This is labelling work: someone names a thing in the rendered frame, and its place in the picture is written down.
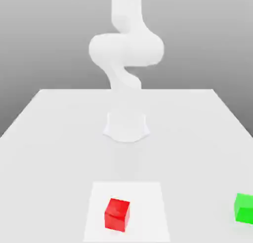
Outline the small red cube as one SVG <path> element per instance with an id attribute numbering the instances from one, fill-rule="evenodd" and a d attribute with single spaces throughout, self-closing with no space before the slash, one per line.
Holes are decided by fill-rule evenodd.
<path id="1" fill-rule="evenodd" d="M 130 217 L 130 202 L 110 198 L 104 212 L 105 228 L 125 232 Z"/>

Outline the small green cube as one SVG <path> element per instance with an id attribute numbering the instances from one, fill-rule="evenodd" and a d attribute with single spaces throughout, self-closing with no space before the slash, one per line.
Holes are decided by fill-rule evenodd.
<path id="1" fill-rule="evenodd" d="M 253 195 L 241 193 L 236 195 L 234 215 L 236 222 L 253 225 Z"/>

